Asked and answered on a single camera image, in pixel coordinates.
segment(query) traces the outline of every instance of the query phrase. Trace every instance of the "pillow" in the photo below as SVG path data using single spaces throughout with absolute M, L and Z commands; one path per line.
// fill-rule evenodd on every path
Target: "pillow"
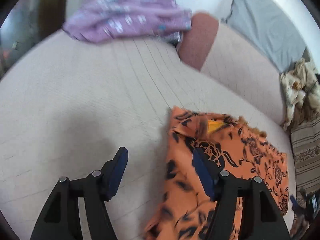
M 278 68 L 294 68 L 306 48 L 298 30 L 273 0 L 234 0 L 226 24 L 244 35 Z
M 178 54 L 191 67 L 200 70 L 217 35 L 219 22 L 206 13 L 196 13 L 191 19 L 191 31 L 183 34 Z

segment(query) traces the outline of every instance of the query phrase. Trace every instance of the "gray pillow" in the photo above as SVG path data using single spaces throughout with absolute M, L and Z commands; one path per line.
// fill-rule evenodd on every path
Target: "gray pillow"
M 273 0 L 234 0 L 225 22 L 251 41 L 279 72 L 292 69 L 306 48 L 298 30 Z

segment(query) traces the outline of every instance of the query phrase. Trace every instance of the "metal screw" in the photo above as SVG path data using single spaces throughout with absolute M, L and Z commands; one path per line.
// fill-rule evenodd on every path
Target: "metal screw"
M 258 183 L 262 182 L 262 179 L 259 176 L 255 176 L 253 179 L 255 182 L 258 182 Z
M 59 182 L 65 182 L 67 180 L 67 177 L 66 176 L 61 176 L 60 178 L 59 178 Z
M 92 176 L 99 177 L 101 175 L 101 171 L 94 171 L 92 172 Z
M 228 172 L 228 171 L 225 171 L 225 170 L 220 171 L 220 174 L 221 174 L 221 176 L 223 176 L 223 177 L 228 177 L 228 176 L 229 176 L 229 172 Z

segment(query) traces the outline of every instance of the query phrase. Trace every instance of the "crumpled cloth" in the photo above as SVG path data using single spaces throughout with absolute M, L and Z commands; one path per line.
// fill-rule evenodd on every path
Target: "crumpled cloth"
M 309 67 L 304 58 L 296 63 L 294 70 L 281 74 L 280 83 L 287 107 L 285 131 L 289 126 L 297 127 L 320 113 L 320 85 L 316 69 Z
M 289 199 L 287 156 L 265 136 L 243 118 L 196 113 L 175 106 L 170 118 L 163 201 L 145 228 L 145 239 L 206 239 L 217 202 L 205 194 L 192 165 L 195 148 L 202 149 L 220 170 L 237 178 L 260 176 L 285 215 Z M 239 197 L 230 232 L 232 240 L 238 239 L 242 212 Z
M 63 29 L 81 41 L 102 42 L 118 37 L 165 36 L 191 29 L 191 10 L 175 0 L 84 0 Z

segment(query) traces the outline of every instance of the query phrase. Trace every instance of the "mattress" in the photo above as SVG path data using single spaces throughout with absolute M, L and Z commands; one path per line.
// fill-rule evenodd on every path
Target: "mattress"
M 289 137 L 247 101 L 180 62 L 175 48 L 150 38 L 87 44 L 58 31 L 25 55 L 0 82 L 0 209 L 21 240 L 59 176 L 87 176 L 124 146 L 129 162 L 106 203 L 119 239 L 141 239 L 162 198 L 169 109 L 243 115 L 288 154 Z M 293 212 L 284 219 L 290 228 Z M 90 239 L 80 201 L 84 239 Z
M 284 122 L 286 108 L 277 69 L 244 37 L 223 23 L 219 23 L 201 73 L 231 89 L 277 124 Z

